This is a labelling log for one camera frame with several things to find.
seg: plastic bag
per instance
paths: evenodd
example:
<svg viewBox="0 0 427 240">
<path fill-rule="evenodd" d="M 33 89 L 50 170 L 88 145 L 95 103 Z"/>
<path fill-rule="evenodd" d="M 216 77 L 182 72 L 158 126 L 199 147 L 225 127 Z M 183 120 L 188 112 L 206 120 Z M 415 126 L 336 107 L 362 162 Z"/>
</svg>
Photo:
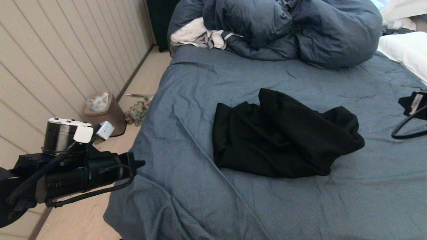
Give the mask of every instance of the plastic bag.
<svg viewBox="0 0 427 240">
<path fill-rule="evenodd" d="M 102 96 L 95 97 L 95 99 L 88 99 L 86 104 L 89 106 L 90 111 L 102 111 L 107 108 L 108 93 L 103 93 Z"/>
</svg>

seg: blue bed sheet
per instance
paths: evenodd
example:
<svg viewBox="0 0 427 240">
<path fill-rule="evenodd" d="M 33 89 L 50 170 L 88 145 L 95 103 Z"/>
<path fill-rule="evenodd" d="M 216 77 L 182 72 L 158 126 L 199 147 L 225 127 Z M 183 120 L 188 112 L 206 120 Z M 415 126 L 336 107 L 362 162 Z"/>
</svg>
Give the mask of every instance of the blue bed sheet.
<svg viewBox="0 0 427 240">
<path fill-rule="evenodd" d="M 319 112 L 346 107 L 359 119 L 365 147 L 338 158 L 328 176 L 273 179 L 218 169 L 211 137 L 217 103 L 258 104 L 260 88 Z M 390 137 L 405 118 L 398 99 L 420 89 L 427 90 L 420 79 L 380 54 L 321 70 L 182 46 L 132 147 L 147 165 L 111 194 L 104 218 L 125 240 L 426 239 L 427 137 Z M 403 131 L 425 124 L 414 120 Z"/>
</svg>

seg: brown trash can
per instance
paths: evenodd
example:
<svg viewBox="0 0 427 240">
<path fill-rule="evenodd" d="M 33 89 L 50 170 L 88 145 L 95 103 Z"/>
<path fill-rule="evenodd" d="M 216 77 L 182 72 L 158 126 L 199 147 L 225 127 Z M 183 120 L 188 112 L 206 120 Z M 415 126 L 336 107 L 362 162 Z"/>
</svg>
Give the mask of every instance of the brown trash can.
<svg viewBox="0 0 427 240">
<path fill-rule="evenodd" d="M 102 96 L 102 93 L 94 94 L 91 96 L 92 99 L 95 97 Z M 107 108 L 102 111 L 91 111 L 89 106 L 86 105 L 83 110 L 86 121 L 91 123 L 92 125 L 96 125 L 102 123 L 104 121 L 108 121 L 113 124 L 114 131 L 110 137 L 116 137 L 123 135 L 126 130 L 126 119 L 125 114 L 117 103 L 114 95 L 112 93 L 108 93 L 108 102 Z"/>
</svg>

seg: black cable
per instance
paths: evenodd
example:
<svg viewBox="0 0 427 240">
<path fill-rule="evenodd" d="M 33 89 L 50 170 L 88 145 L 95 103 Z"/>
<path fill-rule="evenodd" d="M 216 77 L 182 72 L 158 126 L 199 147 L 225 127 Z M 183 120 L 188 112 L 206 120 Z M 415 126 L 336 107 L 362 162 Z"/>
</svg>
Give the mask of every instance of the black cable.
<svg viewBox="0 0 427 240">
<path fill-rule="evenodd" d="M 129 180 L 127 182 L 125 182 L 123 184 L 120 184 L 118 186 L 108 187 L 108 188 L 104 188 L 104 189 L 101 189 L 101 190 L 97 190 L 97 191 L 85 193 L 85 194 L 82 194 L 82 195 L 78 195 L 76 197 L 72 197 L 72 198 L 64 200 L 64 201 L 52 202 L 52 199 L 49 199 L 49 200 L 46 201 L 46 206 L 47 207 L 54 207 L 54 208 L 62 207 L 64 205 L 66 205 L 66 204 L 77 202 L 77 201 L 80 201 L 80 200 L 83 200 L 83 199 L 86 199 L 86 198 L 90 198 L 90 197 L 93 197 L 93 196 L 96 196 L 96 195 L 100 195 L 100 194 L 103 194 L 103 193 L 108 193 L 108 192 L 116 191 L 116 190 L 119 190 L 119 189 L 122 189 L 122 188 L 125 188 L 125 187 L 129 186 L 129 184 L 131 184 L 132 181 L 133 181 L 133 179 L 134 179 L 132 168 L 130 168 L 129 166 L 126 166 L 126 165 L 115 165 L 115 166 L 112 166 L 112 167 L 104 168 L 104 169 L 100 170 L 98 173 L 104 173 L 104 172 L 107 172 L 107 171 L 110 171 L 112 169 L 119 168 L 119 167 L 124 167 L 124 168 L 127 168 L 129 170 Z"/>
<path fill-rule="evenodd" d="M 17 203 L 19 197 L 28 191 L 32 186 L 37 184 L 37 181 L 41 179 L 47 172 L 53 169 L 59 162 L 63 161 L 67 156 L 68 152 L 74 145 L 76 141 L 72 141 L 58 156 L 56 156 L 48 164 L 44 165 L 42 168 L 38 169 L 33 175 L 27 178 L 23 183 L 21 183 L 6 199 L 6 203 L 9 207 L 13 208 Z"/>
<path fill-rule="evenodd" d="M 396 135 L 398 133 L 398 131 L 409 122 L 409 120 L 413 119 L 416 115 L 420 114 L 423 110 L 427 110 L 427 105 L 425 105 L 424 107 L 420 108 L 419 110 L 417 110 L 414 114 L 412 114 L 411 116 L 407 117 L 405 120 L 403 120 L 392 132 L 392 138 L 394 139 L 409 139 L 409 138 L 416 138 L 416 137 L 420 137 L 420 136 L 424 136 L 427 135 L 427 130 L 425 131 L 421 131 L 421 132 L 416 132 L 416 133 L 412 133 L 412 134 L 408 134 L 408 135 Z"/>
</svg>

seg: crumpled comforter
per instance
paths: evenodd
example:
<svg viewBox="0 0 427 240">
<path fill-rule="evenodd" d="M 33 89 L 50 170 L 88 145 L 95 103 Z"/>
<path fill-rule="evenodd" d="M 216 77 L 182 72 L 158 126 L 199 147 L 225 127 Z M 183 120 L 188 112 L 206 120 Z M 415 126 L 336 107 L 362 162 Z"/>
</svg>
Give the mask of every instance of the crumpled comforter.
<svg viewBox="0 0 427 240">
<path fill-rule="evenodd" d="M 370 0 L 182 0 L 168 38 L 196 18 L 207 30 L 243 37 L 227 50 L 258 60 L 300 59 L 319 68 L 353 67 L 375 53 L 381 14 Z"/>
</svg>

